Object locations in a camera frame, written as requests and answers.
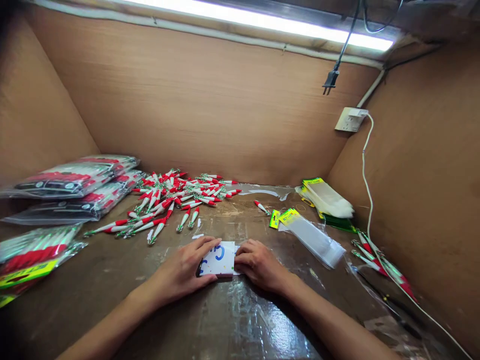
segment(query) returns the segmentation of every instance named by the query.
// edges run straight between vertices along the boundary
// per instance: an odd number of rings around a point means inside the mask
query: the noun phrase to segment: packaged fishing lure
[[[44,201],[18,214],[5,217],[2,221],[19,225],[62,225],[98,221],[129,194],[145,175],[140,170],[128,170],[81,199]]]
[[[83,198],[140,163],[134,156],[92,155],[52,167],[0,191],[3,198]]]

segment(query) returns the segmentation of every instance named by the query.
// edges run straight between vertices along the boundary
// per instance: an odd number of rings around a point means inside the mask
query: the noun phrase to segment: wooden table
[[[101,221],[84,225],[81,233],[125,218],[137,197],[129,195]],[[284,201],[257,193],[235,196],[217,208],[202,206],[200,228],[185,228],[181,234],[175,229],[183,213],[176,210],[153,247],[147,247],[148,230],[128,239],[95,235],[87,239],[84,250],[0,311],[2,324],[9,324],[2,329],[6,354],[38,360],[58,356],[152,275],[169,254],[198,234],[237,244],[259,240],[290,271],[358,322],[388,315],[351,274],[345,260],[335,270],[327,269],[294,235],[269,228],[270,218],[254,200],[279,211],[295,208],[312,222],[320,221],[294,192]],[[16,231],[7,230],[4,234]],[[326,230],[351,250],[356,235],[332,227]],[[388,336],[382,340],[397,345]],[[116,355],[116,359],[143,360],[307,358],[331,357],[285,300],[260,291],[244,276],[219,280],[158,310]]]

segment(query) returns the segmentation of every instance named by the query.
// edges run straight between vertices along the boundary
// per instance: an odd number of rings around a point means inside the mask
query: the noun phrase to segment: hand
[[[178,249],[133,292],[151,311],[203,288],[217,280],[214,274],[196,277],[202,258],[222,241],[202,236]]]
[[[249,239],[238,248],[235,267],[247,275],[260,288],[274,293],[283,293],[289,272],[261,242]]]

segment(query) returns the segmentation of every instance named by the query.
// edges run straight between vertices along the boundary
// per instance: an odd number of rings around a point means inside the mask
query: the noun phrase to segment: wire
[[[400,66],[400,65],[405,65],[405,64],[408,64],[408,63],[411,63],[412,61],[415,61],[415,60],[418,60],[418,59],[421,59],[423,58],[424,56],[427,56],[427,55],[430,55],[430,54],[433,54],[434,52],[436,52],[437,50],[441,49],[443,47],[443,44],[437,46],[437,47],[434,47],[433,49],[430,49],[426,52],[423,52],[421,54],[418,54],[414,57],[411,57],[411,58],[408,58],[406,60],[403,60],[403,61],[400,61],[400,62],[397,62],[396,64],[393,64],[389,67],[387,67],[385,69],[385,71],[390,71],[392,69],[395,69],[397,66]]]
[[[368,238],[371,240],[372,238],[370,237],[370,224],[372,222],[372,213],[374,211],[374,201],[372,200],[372,195],[370,194],[370,188],[369,188],[369,183],[367,182],[367,178],[365,177],[365,149],[367,148],[367,145],[369,144],[369,140],[370,140],[370,135],[372,134],[372,130],[374,129],[374,118],[370,115],[370,114],[367,114],[367,116],[370,118],[370,121],[371,121],[371,128],[370,128],[370,131],[368,132],[368,136],[366,137],[366,141],[365,141],[365,145],[363,146],[363,151],[361,153],[361,174],[363,176],[363,181],[365,182],[365,187],[366,187],[366,192],[368,194],[368,199],[370,200],[370,214],[368,215],[368,225],[367,225],[367,228],[366,228],[366,234],[368,236]],[[379,263],[381,264],[382,263],[382,260],[380,259],[380,256],[378,254],[377,251],[373,251],[375,253],[375,256],[377,258],[377,260],[379,261]],[[398,286],[398,288],[403,291],[403,293],[411,300],[412,303],[415,304],[415,306],[417,308],[420,309],[420,311],[422,313],[424,313],[430,320],[432,320],[440,329],[443,330],[443,332],[445,334],[448,335],[448,337],[458,346],[458,348],[465,354],[465,356],[467,358],[469,358],[470,360],[473,360],[473,358],[469,355],[468,352],[465,351],[465,349],[458,343],[457,340],[455,340],[455,338],[450,335],[450,333],[445,330],[443,328],[442,325],[440,325],[433,317],[431,317],[425,310],[423,310],[420,305],[418,305],[411,297],[410,295],[400,286],[400,284],[394,279],[394,277],[390,274],[390,269],[388,266],[385,266],[384,267],[388,277],[395,283],[395,285]]]
[[[346,37],[346,41],[343,44],[343,47],[341,48],[340,55],[338,56],[338,59],[333,66],[333,70],[330,71],[326,77],[325,83],[322,85],[323,89],[323,95],[325,93],[330,95],[330,90],[332,90],[335,87],[335,83],[337,82],[337,78],[340,75],[339,67],[340,63],[342,62],[342,56],[344,55],[345,49],[347,48],[347,45],[349,44],[350,36],[354,32],[354,27],[355,23],[357,22],[357,18],[359,17],[360,13],[360,2],[362,0],[357,0],[356,2],[356,10],[355,10],[355,15],[353,16],[353,20],[351,21],[351,26],[350,26],[350,31],[348,32],[348,36]]]
[[[372,30],[370,28],[370,25],[369,25],[369,20],[368,20],[368,10],[369,10],[369,6],[367,4],[367,0],[361,0],[363,1],[363,23],[365,25],[365,30],[370,33],[370,34],[376,34],[376,33],[379,33],[381,32],[382,30],[384,30],[387,26],[389,26],[392,21],[397,17],[397,14],[399,13],[399,10],[400,8],[402,7],[403,3],[404,3],[404,0],[400,0],[398,2],[398,7],[396,8],[396,11],[395,11],[395,14],[393,14],[393,16],[387,21],[387,23],[378,28],[378,29],[375,29],[375,30]]]
[[[362,0],[358,0],[356,2],[356,10],[355,10],[355,14],[353,15],[353,20],[351,21],[350,31],[348,32],[348,36],[346,37],[346,41],[343,44],[343,47],[340,51],[340,55],[338,56],[338,60],[336,61],[336,64],[335,64],[336,70],[338,70],[338,68],[340,66],[340,63],[342,62],[342,56],[344,55],[345,49],[347,48],[347,45],[349,44],[350,36],[354,32],[355,23],[357,22],[357,19],[359,17],[359,13],[360,13],[360,3],[361,2],[362,2]]]

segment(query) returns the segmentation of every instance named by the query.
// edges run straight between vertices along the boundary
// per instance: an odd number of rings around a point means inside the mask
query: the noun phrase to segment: wall outlet
[[[368,113],[369,111],[365,109],[345,107],[336,123],[335,130],[356,133]]]

